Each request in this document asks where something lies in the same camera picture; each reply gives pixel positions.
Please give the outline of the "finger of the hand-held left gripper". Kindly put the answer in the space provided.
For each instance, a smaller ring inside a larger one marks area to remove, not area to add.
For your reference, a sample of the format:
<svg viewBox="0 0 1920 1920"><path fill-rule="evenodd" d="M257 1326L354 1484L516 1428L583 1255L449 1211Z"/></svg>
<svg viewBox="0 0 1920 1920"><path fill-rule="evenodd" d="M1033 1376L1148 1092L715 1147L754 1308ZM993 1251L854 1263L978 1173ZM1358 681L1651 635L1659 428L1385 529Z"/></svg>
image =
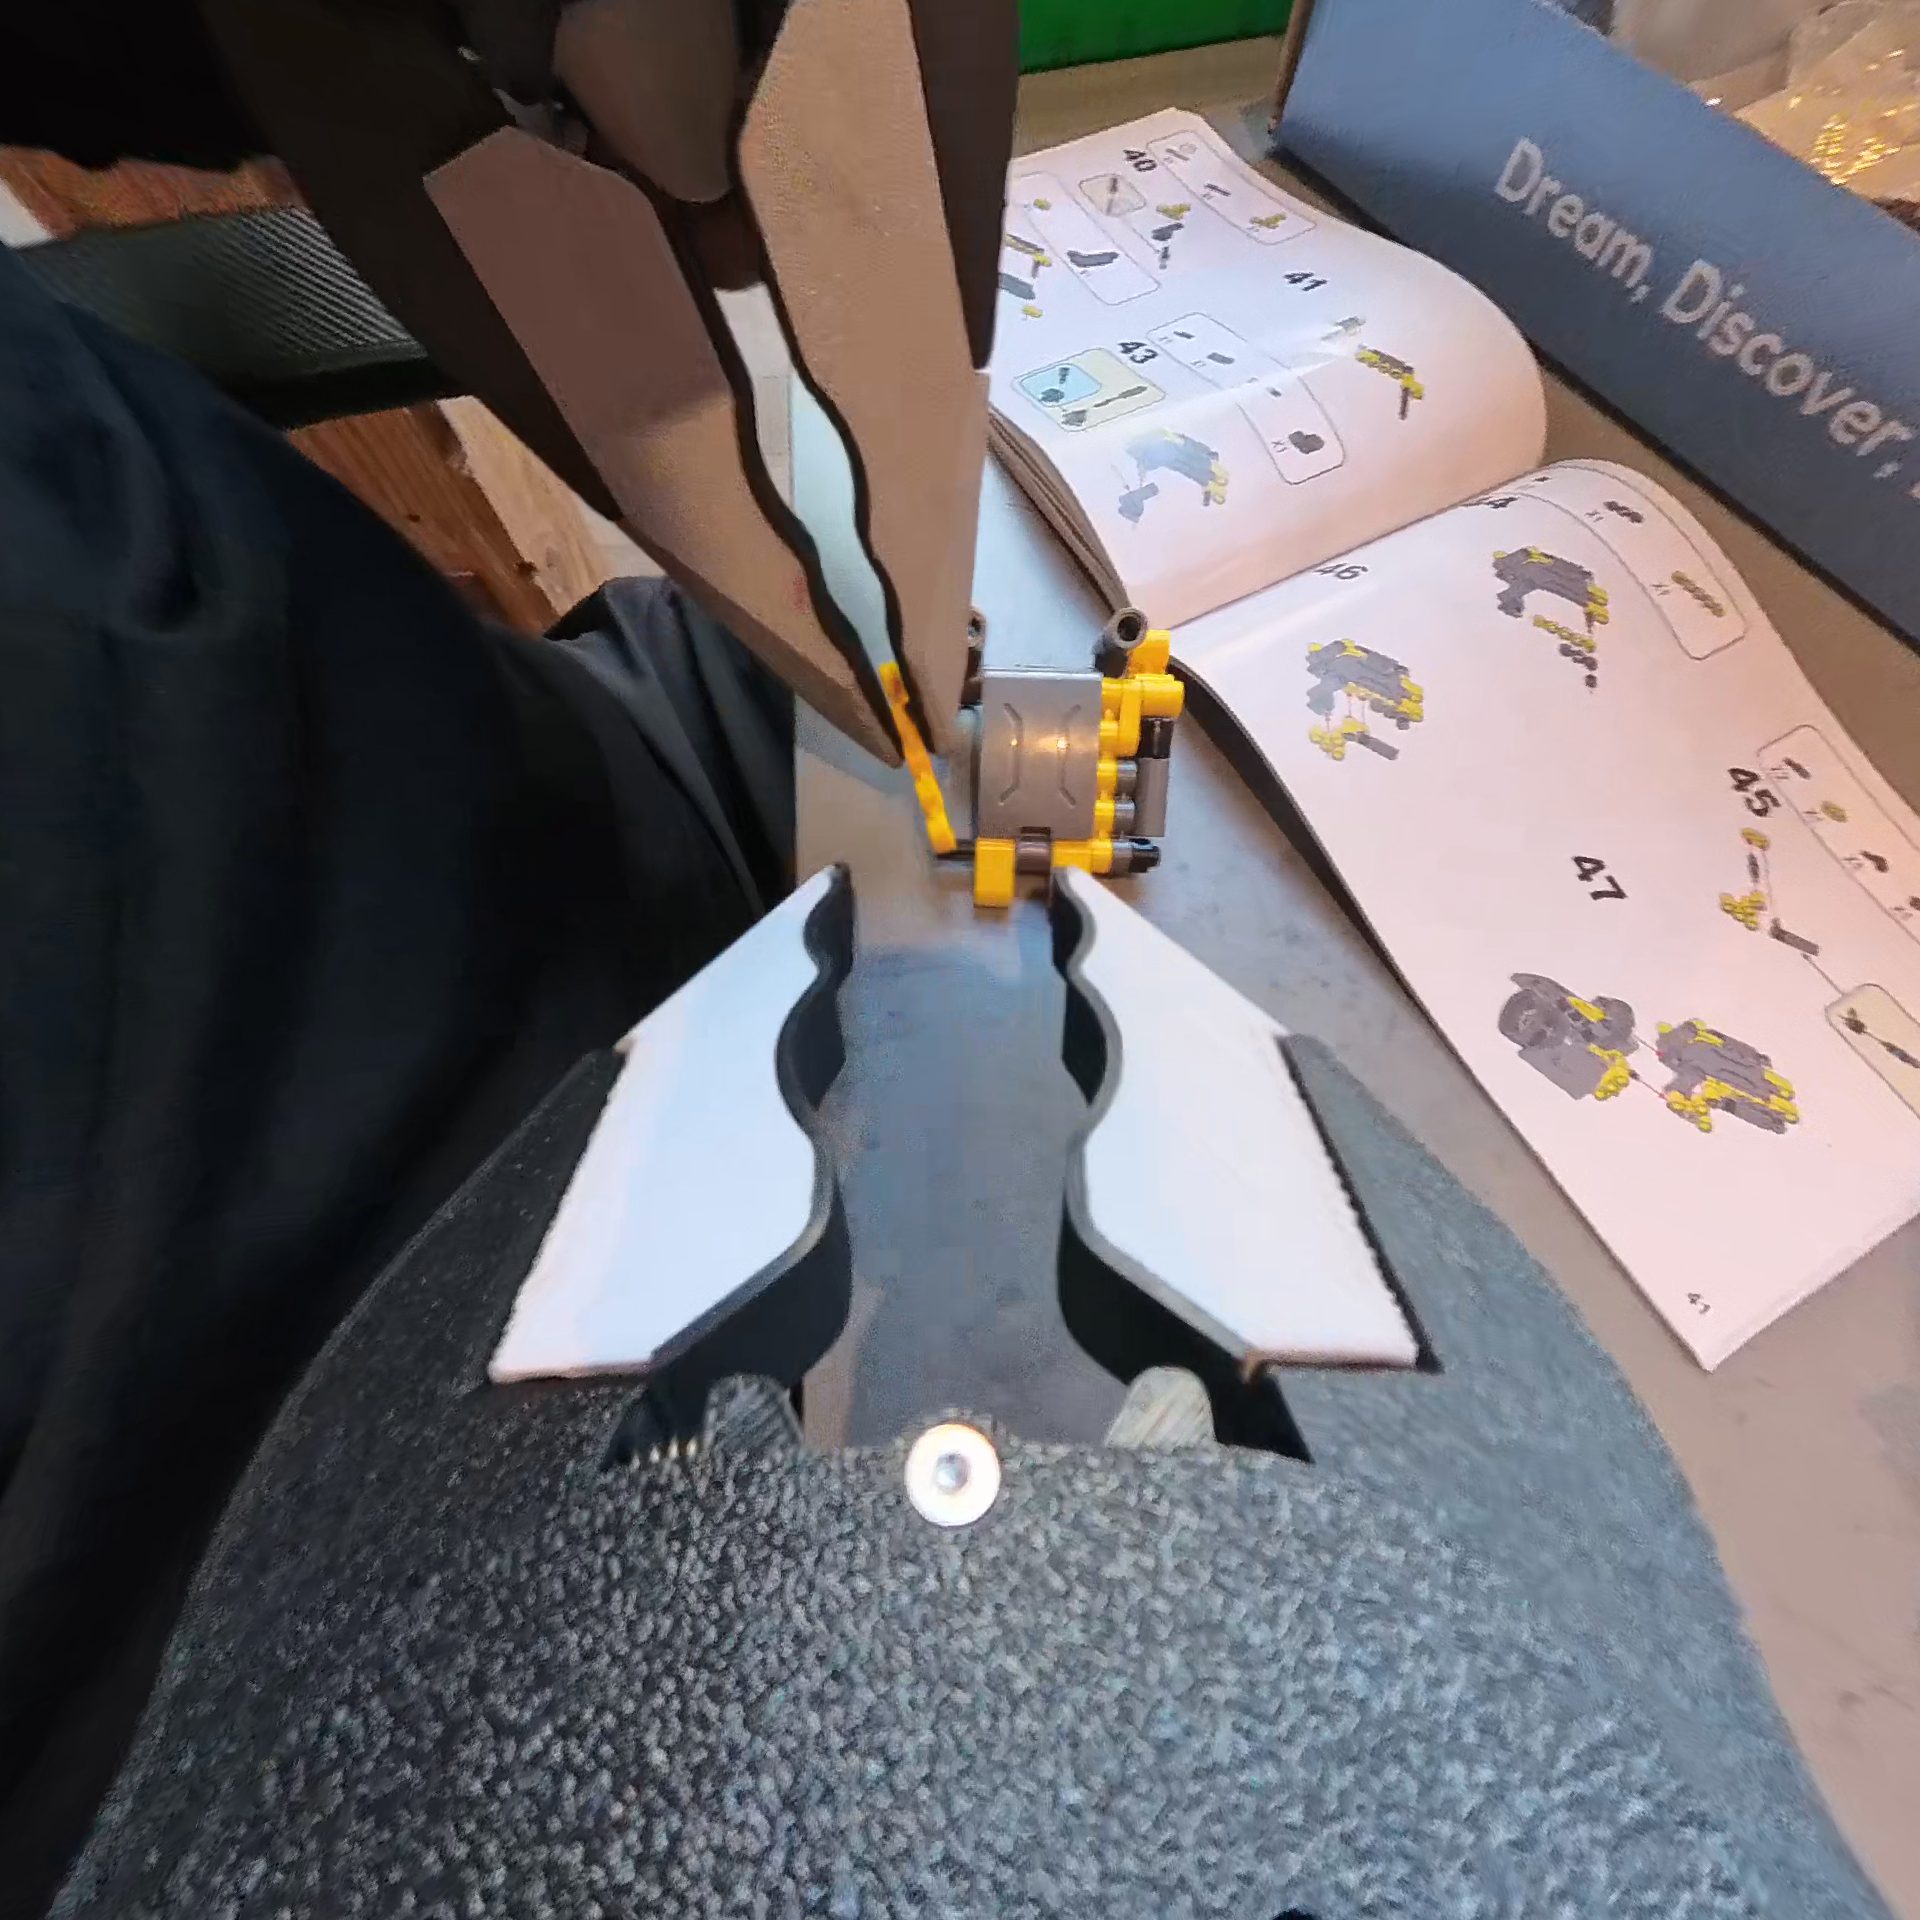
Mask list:
<svg viewBox="0 0 1920 1920"><path fill-rule="evenodd" d="M994 332L994 4L797 3L737 169L934 751L957 744Z"/></svg>
<svg viewBox="0 0 1920 1920"><path fill-rule="evenodd" d="M764 504L737 385L657 206L516 127L422 189L630 539L822 720L898 766L890 703L810 542Z"/></svg>

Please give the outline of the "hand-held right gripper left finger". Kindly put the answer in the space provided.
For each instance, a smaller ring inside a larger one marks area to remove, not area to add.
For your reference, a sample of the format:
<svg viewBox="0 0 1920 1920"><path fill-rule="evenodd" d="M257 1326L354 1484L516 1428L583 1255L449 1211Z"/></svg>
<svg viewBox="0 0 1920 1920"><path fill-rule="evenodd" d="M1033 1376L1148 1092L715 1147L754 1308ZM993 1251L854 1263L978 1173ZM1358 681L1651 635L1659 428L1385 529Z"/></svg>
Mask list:
<svg viewBox="0 0 1920 1920"><path fill-rule="evenodd" d="M486 1360L665 1382L826 1247L853 880L834 862L614 1044L614 1079Z"/></svg>

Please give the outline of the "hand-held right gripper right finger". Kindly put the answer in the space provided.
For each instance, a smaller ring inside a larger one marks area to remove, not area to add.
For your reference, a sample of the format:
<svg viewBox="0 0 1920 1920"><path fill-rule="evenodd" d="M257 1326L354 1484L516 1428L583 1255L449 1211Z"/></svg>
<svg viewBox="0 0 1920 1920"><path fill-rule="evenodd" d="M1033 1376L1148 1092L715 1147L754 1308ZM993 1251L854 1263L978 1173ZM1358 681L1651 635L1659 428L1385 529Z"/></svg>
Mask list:
<svg viewBox="0 0 1920 1920"><path fill-rule="evenodd" d="M1203 1433L1303 1448L1279 1374L1406 1372L1403 1305L1289 1032L1102 880L1054 883L1068 1152L1058 1297L1115 1381L1197 1381Z"/></svg>

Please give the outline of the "yellow five-hole brick beam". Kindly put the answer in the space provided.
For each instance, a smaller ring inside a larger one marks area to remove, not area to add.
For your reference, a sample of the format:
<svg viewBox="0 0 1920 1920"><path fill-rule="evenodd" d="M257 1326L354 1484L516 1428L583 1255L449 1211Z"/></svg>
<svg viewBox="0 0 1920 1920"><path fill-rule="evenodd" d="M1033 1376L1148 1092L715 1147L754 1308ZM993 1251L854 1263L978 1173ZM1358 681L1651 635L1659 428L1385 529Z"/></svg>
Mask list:
<svg viewBox="0 0 1920 1920"><path fill-rule="evenodd" d="M903 768L924 817L929 847L934 857L953 857L962 852L962 844L953 831L933 757L929 755L925 740L911 718L900 665L892 657L878 663L878 681L887 701L890 720L897 728Z"/></svg>

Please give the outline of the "grey yellow brick assembly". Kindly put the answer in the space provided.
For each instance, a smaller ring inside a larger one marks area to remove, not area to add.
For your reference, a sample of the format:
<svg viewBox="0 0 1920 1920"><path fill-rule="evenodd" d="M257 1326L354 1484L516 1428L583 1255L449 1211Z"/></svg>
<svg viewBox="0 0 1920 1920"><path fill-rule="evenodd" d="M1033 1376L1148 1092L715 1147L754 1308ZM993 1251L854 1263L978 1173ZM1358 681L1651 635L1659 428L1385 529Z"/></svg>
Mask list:
<svg viewBox="0 0 1920 1920"><path fill-rule="evenodd" d="M1115 613L1087 667L987 665L987 621L967 620L964 798L949 799L980 911L1007 909L1022 888L1058 873L1134 877L1163 857L1173 743L1185 684L1171 635L1135 607Z"/></svg>

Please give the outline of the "grey desk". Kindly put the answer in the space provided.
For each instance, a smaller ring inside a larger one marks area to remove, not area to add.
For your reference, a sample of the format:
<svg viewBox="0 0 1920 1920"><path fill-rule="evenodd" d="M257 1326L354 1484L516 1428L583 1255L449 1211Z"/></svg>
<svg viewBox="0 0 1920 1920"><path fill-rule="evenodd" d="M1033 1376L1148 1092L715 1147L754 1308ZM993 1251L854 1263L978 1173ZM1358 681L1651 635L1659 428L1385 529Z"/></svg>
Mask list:
<svg viewBox="0 0 1920 1920"><path fill-rule="evenodd" d="M1915 1223L1703 1372L1359 929L1326 860L1212 710L1185 727L1158 873L1119 896L1298 1036L1505 1223L1687 1477L1772 1694L1886 1907L1915 1916ZM1082 1100L1035 904L978 916L911 798L803 713L799 862L854 880L849 1068L829 1128L853 1312L804 1384L815 1448L983 1409L1094 1443L1119 1387L1054 1300Z"/></svg>

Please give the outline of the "green object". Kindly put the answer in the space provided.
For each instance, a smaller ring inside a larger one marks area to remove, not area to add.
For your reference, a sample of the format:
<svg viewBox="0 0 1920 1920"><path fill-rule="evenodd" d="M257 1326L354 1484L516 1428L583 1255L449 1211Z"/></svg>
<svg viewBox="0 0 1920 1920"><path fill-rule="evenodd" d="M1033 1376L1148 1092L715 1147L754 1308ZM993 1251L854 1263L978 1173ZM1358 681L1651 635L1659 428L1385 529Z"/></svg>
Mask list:
<svg viewBox="0 0 1920 1920"><path fill-rule="evenodd" d="M1020 71L1049 73L1271 38L1291 3L1022 3Z"/></svg>

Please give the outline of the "person's dark clothing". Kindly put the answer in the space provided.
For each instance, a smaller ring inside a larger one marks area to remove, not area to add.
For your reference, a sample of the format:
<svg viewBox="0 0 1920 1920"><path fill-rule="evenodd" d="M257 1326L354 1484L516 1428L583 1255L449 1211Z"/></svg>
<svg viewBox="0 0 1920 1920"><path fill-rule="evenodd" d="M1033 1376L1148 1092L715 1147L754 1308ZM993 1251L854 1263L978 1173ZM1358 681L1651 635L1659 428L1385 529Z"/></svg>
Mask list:
<svg viewBox="0 0 1920 1920"><path fill-rule="evenodd" d="M175 359L3 291L3 1896L398 1251L793 884L795 699L667 580L522 638Z"/></svg>

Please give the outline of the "open instruction booklet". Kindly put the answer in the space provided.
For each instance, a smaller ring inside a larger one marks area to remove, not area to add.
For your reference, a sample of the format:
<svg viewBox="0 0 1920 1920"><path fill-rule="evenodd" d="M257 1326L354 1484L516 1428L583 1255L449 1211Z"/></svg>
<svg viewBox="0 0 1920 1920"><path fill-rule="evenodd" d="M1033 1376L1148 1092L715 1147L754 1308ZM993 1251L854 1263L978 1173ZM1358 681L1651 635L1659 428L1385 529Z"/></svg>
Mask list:
<svg viewBox="0 0 1920 1920"><path fill-rule="evenodd" d="M1918 828L1515 324L1193 111L1014 158L993 436L1708 1369L1915 1219Z"/></svg>

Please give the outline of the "dark blue cardboard box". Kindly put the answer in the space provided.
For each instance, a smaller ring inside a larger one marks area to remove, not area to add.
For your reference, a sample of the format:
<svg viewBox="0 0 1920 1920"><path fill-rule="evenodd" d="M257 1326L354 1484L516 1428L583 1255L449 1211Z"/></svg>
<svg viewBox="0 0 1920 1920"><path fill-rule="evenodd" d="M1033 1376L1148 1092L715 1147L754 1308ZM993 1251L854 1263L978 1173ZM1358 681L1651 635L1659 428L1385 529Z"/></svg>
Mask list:
<svg viewBox="0 0 1920 1920"><path fill-rule="evenodd" d="M1274 143L1915 641L1915 228L1561 4L1309 4Z"/></svg>

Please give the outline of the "clear plastic bags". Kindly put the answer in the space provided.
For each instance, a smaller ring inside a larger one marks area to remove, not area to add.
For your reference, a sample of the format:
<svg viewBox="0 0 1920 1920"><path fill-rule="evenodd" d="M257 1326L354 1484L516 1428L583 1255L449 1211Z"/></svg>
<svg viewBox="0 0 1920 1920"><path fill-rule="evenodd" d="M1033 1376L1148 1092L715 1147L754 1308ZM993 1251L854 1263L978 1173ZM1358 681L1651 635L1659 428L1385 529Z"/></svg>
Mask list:
<svg viewBox="0 0 1920 1920"><path fill-rule="evenodd" d="M1918 228L1915 3L1558 3L1812 174Z"/></svg>

